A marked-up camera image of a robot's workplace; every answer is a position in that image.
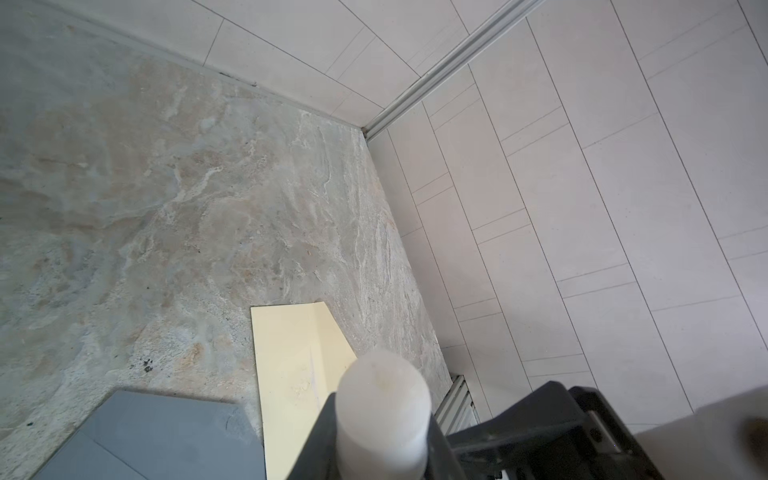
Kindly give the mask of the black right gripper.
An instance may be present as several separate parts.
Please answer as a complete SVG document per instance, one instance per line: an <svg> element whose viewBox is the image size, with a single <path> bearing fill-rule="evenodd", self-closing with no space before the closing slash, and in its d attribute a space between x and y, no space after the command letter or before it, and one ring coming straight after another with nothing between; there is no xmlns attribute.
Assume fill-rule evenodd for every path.
<svg viewBox="0 0 768 480"><path fill-rule="evenodd" d="M448 479L661 479L595 388L549 381L498 416L446 438Z"/></svg>

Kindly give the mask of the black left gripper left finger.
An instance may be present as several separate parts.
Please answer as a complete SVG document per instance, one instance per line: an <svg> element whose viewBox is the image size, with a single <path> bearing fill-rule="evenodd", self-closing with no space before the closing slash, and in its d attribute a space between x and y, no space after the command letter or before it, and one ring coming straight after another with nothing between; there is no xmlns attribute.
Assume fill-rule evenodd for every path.
<svg viewBox="0 0 768 480"><path fill-rule="evenodd" d="M335 400L336 393L326 399L287 480L339 479Z"/></svg>

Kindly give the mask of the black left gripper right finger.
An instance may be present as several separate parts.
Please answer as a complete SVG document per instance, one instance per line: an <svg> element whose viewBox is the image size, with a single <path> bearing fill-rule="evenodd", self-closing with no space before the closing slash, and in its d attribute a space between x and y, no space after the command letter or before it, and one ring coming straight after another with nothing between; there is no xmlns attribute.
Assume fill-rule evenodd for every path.
<svg viewBox="0 0 768 480"><path fill-rule="evenodd" d="M434 416L427 433L427 465L425 480L466 480L467 476Z"/></svg>

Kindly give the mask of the white glue stick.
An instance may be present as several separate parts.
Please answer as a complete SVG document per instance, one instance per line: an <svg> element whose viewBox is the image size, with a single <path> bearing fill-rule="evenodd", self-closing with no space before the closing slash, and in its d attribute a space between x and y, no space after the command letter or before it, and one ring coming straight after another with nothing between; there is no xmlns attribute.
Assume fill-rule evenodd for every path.
<svg viewBox="0 0 768 480"><path fill-rule="evenodd" d="M431 397L420 372L384 349L358 358L335 396L343 479L420 479L428 459Z"/></svg>

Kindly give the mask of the cream yellow envelope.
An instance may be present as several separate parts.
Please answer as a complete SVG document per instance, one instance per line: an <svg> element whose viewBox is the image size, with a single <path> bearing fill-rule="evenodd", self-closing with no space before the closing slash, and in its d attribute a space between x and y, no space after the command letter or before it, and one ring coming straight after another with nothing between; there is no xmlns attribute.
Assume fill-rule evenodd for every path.
<svg viewBox="0 0 768 480"><path fill-rule="evenodd" d="M356 355L324 302L251 309L266 477L285 479Z"/></svg>

